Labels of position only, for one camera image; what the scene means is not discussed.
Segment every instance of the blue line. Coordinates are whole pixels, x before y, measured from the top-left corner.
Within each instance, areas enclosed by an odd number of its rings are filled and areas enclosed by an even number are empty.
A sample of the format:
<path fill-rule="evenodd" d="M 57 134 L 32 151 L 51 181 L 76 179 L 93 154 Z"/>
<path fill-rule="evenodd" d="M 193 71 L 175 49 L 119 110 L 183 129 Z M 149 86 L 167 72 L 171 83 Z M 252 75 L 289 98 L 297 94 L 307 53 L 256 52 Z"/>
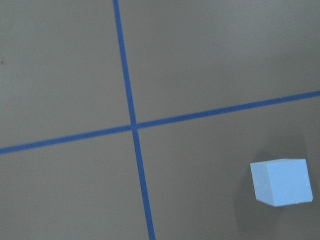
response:
<path fill-rule="evenodd" d="M 57 137 L 57 138 L 52 138 L 52 139 L 43 140 L 43 141 L 35 141 L 35 142 L 21 144 L 21 145 L 4 147 L 4 148 L 0 148 L 0 155 L 19 152 L 19 151 L 25 151 L 29 149 L 36 149 L 36 148 L 41 148 L 41 147 L 46 147 L 51 145 L 63 144 L 68 142 L 74 142 L 74 141 L 79 141 L 83 139 L 96 138 L 100 136 L 116 134 L 116 133 L 121 133 L 126 131 L 131 131 L 130 125 L 108 128 L 108 129 L 103 129 L 98 131 L 91 131 L 86 133 L 80 133 L 80 134 L 70 135 L 70 136 Z"/>
<path fill-rule="evenodd" d="M 119 44 L 123 78 L 124 78 L 124 84 L 125 84 L 125 93 L 126 93 L 129 115 L 130 115 L 133 144 L 134 144 L 136 164 L 137 164 L 138 174 L 139 174 L 146 226 L 148 230 L 149 239 L 155 240 L 156 236 L 155 236 L 154 224 L 153 224 L 152 215 L 151 215 L 144 163 L 143 163 L 143 158 L 141 153 L 141 146 L 140 146 L 139 133 L 138 133 L 138 127 L 137 127 L 137 120 L 136 120 L 136 112 L 135 112 L 134 99 L 133 99 L 132 89 L 130 84 L 130 76 L 129 76 L 125 41 L 123 36 L 118 0 L 113 0 L 113 8 L 114 8 L 115 25 L 116 25 L 117 35 L 118 35 L 118 44 Z"/>
<path fill-rule="evenodd" d="M 150 127 L 155 127 L 159 125 L 172 124 L 172 123 L 177 123 L 177 122 L 182 122 L 187 120 L 199 119 L 199 118 L 210 117 L 210 116 L 220 115 L 220 114 L 227 114 L 227 113 L 254 109 L 254 108 L 261 108 L 261 107 L 266 107 L 270 105 L 283 104 L 283 103 L 288 103 L 288 102 L 293 102 L 293 101 L 298 101 L 303 99 L 310 99 L 315 97 L 320 97 L 320 91 L 313 91 L 313 92 L 302 93 L 302 94 L 297 94 L 292 96 L 285 96 L 282 98 L 256 101 L 252 103 L 229 106 L 229 107 L 213 109 L 209 111 L 201 111 L 201 112 L 196 112 L 196 113 L 191 113 L 186 115 L 173 116 L 173 117 L 168 117 L 168 118 L 163 118 L 163 119 L 158 119 L 153 121 L 146 121 L 146 122 L 138 123 L 137 127 L 138 129 L 150 128 Z"/>

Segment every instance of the blue block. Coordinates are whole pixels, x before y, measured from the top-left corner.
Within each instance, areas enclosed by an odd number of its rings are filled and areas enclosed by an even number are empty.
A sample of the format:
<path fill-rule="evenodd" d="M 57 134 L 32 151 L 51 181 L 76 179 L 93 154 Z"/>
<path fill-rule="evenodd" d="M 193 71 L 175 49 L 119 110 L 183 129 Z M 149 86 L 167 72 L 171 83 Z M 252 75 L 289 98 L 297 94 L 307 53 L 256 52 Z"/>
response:
<path fill-rule="evenodd" d="M 250 163 L 255 198 L 281 207 L 313 200 L 305 159 L 277 159 Z"/>

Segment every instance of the light blue cube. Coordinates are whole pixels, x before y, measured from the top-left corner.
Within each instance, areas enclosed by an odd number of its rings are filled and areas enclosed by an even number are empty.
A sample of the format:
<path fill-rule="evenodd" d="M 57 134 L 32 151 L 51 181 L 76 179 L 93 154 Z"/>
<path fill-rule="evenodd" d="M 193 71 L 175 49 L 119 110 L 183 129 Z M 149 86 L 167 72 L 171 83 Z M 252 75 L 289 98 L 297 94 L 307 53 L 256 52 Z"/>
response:
<path fill-rule="evenodd" d="M 277 159 L 250 163 L 255 198 L 281 207 L 313 200 L 305 159 Z"/>

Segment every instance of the vertical blue line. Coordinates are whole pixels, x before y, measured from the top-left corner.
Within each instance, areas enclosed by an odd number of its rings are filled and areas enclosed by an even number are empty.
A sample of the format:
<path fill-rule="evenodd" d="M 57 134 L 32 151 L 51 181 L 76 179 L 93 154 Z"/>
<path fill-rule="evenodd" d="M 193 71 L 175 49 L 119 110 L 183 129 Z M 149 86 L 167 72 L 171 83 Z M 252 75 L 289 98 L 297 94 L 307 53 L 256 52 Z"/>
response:
<path fill-rule="evenodd" d="M 152 220 L 152 216 L 151 216 L 147 182 L 146 182 L 144 163 L 143 163 L 143 158 L 142 158 L 142 153 L 141 153 L 138 126 L 137 126 L 137 120 L 136 120 L 136 112 L 135 112 L 135 106 L 134 106 L 134 99 L 133 99 L 131 84 L 130 84 L 130 76 L 129 76 L 125 41 L 124 41 L 124 35 L 123 35 L 123 30 L 122 30 L 118 0 L 113 0 L 113 9 L 114 9 L 116 31 L 117 31 L 117 35 L 118 35 L 118 44 L 119 44 L 119 50 L 120 50 L 120 57 L 121 57 L 121 64 L 122 64 L 122 71 L 123 71 L 123 78 L 124 78 L 124 85 L 125 85 L 125 93 L 126 93 L 126 98 L 127 98 L 128 108 L 129 108 L 133 144 L 134 144 L 136 164 L 137 164 L 139 180 L 140 180 L 140 188 L 141 188 L 141 194 L 142 194 L 142 201 L 143 201 L 143 207 L 144 207 L 146 226 L 147 226 L 147 230 L 148 230 L 148 234 L 149 234 L 149 239 L 155 240 L 156 236 L 155 236 L 154 225 L 153 225 L 153 220 Z"/>

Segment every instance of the gray surface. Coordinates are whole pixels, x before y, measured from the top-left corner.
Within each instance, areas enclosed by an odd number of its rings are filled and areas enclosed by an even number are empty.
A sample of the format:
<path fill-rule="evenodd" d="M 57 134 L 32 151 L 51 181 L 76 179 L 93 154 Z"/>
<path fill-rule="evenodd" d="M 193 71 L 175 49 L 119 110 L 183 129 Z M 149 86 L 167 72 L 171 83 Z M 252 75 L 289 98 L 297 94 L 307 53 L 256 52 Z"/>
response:
<path fill-rule="evenodd" d="M 120 1 L 139 121 L 320 88 L 320 1 Z"/>
<path fill-rule="evenodd" d="M 319 109 L 312 99 L 141 130 L 157 239 L 318 239 Z M 279 158 L 307 159 L 312 203 L 256 201 L 250 163 Z"/>
<path fill-rule="evenodd" d="M 147 240 L 130 133 L 1 156 L 0 239 Z"/>
<path fill-rule="evenodd" d="M 0 146 L 129 124 L 112 1 L 0 1 Z"/>

